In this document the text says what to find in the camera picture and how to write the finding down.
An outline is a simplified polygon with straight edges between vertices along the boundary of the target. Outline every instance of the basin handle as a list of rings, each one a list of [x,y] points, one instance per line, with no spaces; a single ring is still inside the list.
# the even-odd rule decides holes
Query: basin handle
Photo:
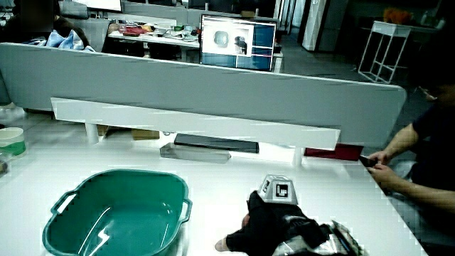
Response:
[[[193,202],[191,202],[190,199],[183,199],[183,202],[186,203],[187,205],[185,218],[182,220],[182,223],[185,223],[190,219],[191,207],[193,206]]]
[[[66,198],[68,198],[69,196],[74,195],[76,193],[77,193],[77,191],[68,191],[68,192],[64,193],[63,196],[60,197],[60,199],[58,199],[57,203],[55,203],[55,205],[51,208],[51,210],[50,210],[51,213],[59,214],[58,209],[65,202]]]

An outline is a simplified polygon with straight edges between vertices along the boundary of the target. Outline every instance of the office chair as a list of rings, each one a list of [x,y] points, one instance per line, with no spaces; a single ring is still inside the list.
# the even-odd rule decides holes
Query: office chair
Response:
[[[109,20],[89,18],[87,6],[73,1],[60,1],[60,15],[81,28],[88,38],[90,46],[101,53],[105,44]]]
[[[1,75],[0,72],[0,106],[6,106],[10,103],[11,100],[9,99],[8,91],[6,91],[6,85],[3,79],[3,75]]]

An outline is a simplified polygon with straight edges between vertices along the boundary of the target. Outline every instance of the monitor screen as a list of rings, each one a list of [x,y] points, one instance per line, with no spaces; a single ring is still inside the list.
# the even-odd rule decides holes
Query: monitor screen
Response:
[[[200,63],[272,69],[276,23],[202,15]]]
[[[87,8],[108,11],[122,11],[120,0],[73,0],[80,4],[85,4]]]

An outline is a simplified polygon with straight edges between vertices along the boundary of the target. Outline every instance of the gray partition panel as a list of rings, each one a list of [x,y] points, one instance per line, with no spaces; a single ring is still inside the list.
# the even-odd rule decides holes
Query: gray partition panel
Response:
[[[3,75],[1,75],[0,71],[0,106],[6,106],[11,103],[9,99],[8,92],[6,91],[5,82],[3,80]]]
[[[155,18],[170,18],[177,20],[177,23],[186,24],[188,20],[187,10],[182,7],[159,6],[155,4],[138,4],[123,2],[123,14],[131,14]]]
[[[50,97],[341,129],[340,142],[383,146],[406,99],[376,85],[105,53],[0,44],[0,71],[19,107]]]
[[[204,11],[198,9],[189,9],[188,10],[188,25],[190,26],[200,26],[200,18],[203,14],[210,14],[216,16],[224,16],[224,17],[233,17],[233,18],[242,18],[240,14],[227,14],[227,13],[220,13],[217,11]]]

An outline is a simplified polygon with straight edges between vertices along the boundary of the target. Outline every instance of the person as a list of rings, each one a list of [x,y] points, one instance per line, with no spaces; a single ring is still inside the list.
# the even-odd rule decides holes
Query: person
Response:
[[[52,30],[67,37],[74,30],[84,46],[89,46],[84,31],[60,16],[58,0],[14,0],[14,4],[13,17],[0,29],[0,43],[23,43],[40,37],[47,40]]]
[[[369,156],[378,161],[368,171],[385,191],[411,231],[421,242],[443,235],[455,245],[455,76],[451,65],[453,30],[445,28],[424,46],[409,67],[409,81],[433,105],[401,129],[382,151]],[[390,161],[429,138],[419,162]]]

